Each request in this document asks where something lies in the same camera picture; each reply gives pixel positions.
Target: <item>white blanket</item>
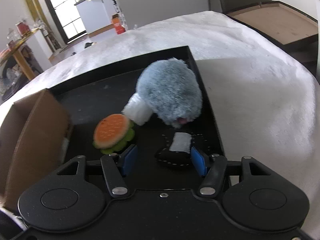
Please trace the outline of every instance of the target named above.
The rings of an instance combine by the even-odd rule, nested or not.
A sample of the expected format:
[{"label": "white blanket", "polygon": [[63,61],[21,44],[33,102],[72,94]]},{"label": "white blanket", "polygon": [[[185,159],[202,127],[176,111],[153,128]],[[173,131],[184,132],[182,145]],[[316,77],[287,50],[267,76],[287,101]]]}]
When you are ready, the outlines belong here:
[{"label": "white blanket", "polygon": [[215,12],[152,23],[85,49],[45,71],[0,106],[94,68],[188,45],[198,61],[229,160],[251,155],[310,200],[303,229],[320,238],[319,85],[295,59],[255,31]]}]

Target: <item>plush toy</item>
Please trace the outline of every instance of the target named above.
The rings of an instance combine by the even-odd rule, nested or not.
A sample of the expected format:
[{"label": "plush toy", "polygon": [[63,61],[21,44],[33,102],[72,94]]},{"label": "plush toy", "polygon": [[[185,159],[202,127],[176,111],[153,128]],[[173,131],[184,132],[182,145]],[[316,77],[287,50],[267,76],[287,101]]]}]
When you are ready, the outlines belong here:
[{"label": "plush toy", "polygon": [[[156,113],[165,124],[176,128],[193,121],[201,113],[202,94],[196,76],[182,60],[172,58],[150,64],[139,77],[136,92],[133,97],[142,100],[139,103],[139,99],[135,100],[141,106],[140,111],[136,108],[137,114],[141,114],[143,109],[147,111],[143,107],[145,104],[152,110],[149,113]],[[136,122],[133,111],[128,104],[123,112]],[[147,115],[143,122],[138,121],[137,124],[148,120],[151,114]]]}]

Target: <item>hamburger bun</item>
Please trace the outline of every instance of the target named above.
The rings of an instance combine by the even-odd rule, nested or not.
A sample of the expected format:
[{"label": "hamburger bun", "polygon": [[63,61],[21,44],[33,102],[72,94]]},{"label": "hamburger bun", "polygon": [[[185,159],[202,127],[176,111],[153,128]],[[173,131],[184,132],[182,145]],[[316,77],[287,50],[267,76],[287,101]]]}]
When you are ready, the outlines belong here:
[{"label": "hamburger bun", "polygon": [[93,134],[95,146],[106,149],[117,144],[130,128],[130,120],[123,114],[111,114],[102,119]]}]

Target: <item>toy hamburger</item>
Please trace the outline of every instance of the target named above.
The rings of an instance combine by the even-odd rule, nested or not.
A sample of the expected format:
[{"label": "toy hamburger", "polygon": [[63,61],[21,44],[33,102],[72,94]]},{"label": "toy hamburger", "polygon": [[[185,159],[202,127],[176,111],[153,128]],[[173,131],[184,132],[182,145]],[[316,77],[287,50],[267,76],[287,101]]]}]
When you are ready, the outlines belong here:
[{"label": "toy hamburger", "polygon": [[123,114],[111,114],[102,119],[93,134],[94,147],[103,154],[123,150],[127,142],[134,138],[133,123]]}]

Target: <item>black object on floor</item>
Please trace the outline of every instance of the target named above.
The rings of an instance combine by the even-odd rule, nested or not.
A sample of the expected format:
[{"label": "black object on floor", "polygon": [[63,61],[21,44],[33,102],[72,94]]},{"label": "black object on floor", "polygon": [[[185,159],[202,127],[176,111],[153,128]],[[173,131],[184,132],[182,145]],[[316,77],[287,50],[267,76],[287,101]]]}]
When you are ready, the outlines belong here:
[{"label": "black object on floor", "polygon": [[92,44],[93,44],[93,42],[87,42],[87,43],[84,45],[84,48],[86,49],[87,47],[90,47]]}]

